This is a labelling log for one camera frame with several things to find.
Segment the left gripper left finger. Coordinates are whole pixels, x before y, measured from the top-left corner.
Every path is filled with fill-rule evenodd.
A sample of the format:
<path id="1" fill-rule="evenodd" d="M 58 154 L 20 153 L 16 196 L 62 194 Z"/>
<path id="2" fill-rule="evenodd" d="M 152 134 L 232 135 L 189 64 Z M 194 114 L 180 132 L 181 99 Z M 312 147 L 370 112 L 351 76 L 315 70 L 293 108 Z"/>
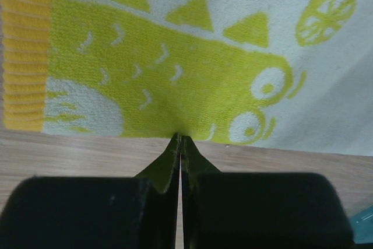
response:
<path id="1" fill-rule="evenodd" d="M 30 177 L 1 213 L 2 248 L 174 248 L 180 138 L 134 177 Z"/>

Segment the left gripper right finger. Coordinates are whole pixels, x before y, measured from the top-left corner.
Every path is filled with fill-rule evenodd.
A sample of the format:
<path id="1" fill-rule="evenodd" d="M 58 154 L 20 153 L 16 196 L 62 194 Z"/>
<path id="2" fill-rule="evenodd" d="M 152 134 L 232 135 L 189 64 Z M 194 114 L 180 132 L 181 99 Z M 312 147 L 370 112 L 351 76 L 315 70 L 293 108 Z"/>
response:
<path id="1" fill-rule="evenodd" d="M 222 172 L 181 139 L 185 248 L 353 248 L 339 196 L 317 173 Z"/>

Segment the yellow green crocodile towel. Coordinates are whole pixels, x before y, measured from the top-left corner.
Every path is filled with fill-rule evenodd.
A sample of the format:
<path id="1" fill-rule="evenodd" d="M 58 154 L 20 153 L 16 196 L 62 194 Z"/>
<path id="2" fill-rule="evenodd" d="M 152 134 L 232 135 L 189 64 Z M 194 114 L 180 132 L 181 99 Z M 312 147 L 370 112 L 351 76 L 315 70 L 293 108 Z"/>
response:
<path id="1" fill-rule="evenodd" d="M 372 155 L 372 0 L 1 0 L 4 124 Z"/>

